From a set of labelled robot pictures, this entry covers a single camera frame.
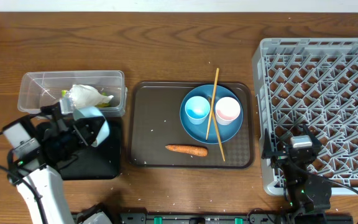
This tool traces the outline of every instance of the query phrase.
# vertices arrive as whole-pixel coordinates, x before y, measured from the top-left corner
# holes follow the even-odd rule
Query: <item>white cup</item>
[[[231,97],[221,98],[215,105],[215,117],[220,125],[230,124],[239,117],[240,113],[239,102]]]

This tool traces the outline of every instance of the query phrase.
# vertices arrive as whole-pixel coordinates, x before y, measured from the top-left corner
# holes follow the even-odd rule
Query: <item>clear plastic container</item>
[[[53,105],[62,97],[62,90],[70,90],[74,84],[90,85],[100,93],[113,95],[111,107],[100,108],[106,117],[120,117],[125,114],[127,88],[122,71],[67,71],[29,72],[23,76],[19,111],[36,114],[41,106]]]

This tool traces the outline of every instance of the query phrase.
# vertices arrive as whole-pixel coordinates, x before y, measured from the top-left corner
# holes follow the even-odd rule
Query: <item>wood grain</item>
[[[0,13],[0,129],[24,115],[17,110],[17,96],[26,72],[122,70],[129,89],[125,150],[136,83],[211,82],[219,67],[220,82],[242,82],[254,94],[251,57],[267,37],[358,37],[358,14]],[[262,188],[254,97],[252,105],[256,160],[249,169],[139,169],[122,158],[122,175],[116,179],[64,183],[71,210],[98,202],[115,211],[160,213],[287,208],[282,197]],[[0,137],[0,164],[6,164],[8,149]],[[356,196],[332,197],[331,205],[329,212],[350,213],[358,220]],[[31,223],[24,201],[1,171],[0,223]]]

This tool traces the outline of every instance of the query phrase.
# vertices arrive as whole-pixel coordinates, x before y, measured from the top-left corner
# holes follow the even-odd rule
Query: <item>wooden chopstick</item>
[[[219,76],[219,68],[216,68],[214,90],[212,92],[211,109],[209,110],[208,127],[206,128],[205,140],[208,140],[209,128],[211,127],[211,116],[212,116],[212,113],[214,111],[213,109],[214,109],[214,102],[215,102],[216,84],[218,84],[218,76]]]
[[[219,147],[221,148],[221,153],[222,153],[222,158],[223,158],[223,162],[226,162],[225,158],[224,158],[224,152],[223,152],[223,146],[222,146],[222,141],[221,141],[221,135],[219,134],[219,129],[218,129],[218,124],[216,122],[216,118],[215,118],[215,114],[212,113],[212,120],[214,120],[214,126],[215,126],[215,132],[216,132],[216,137],[218,137],[218,143],[219,143]]]

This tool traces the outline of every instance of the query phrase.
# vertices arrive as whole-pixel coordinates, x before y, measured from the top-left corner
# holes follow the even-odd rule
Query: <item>white wall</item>
[[[0,0],[0,11],[358,12],[358,0]]]

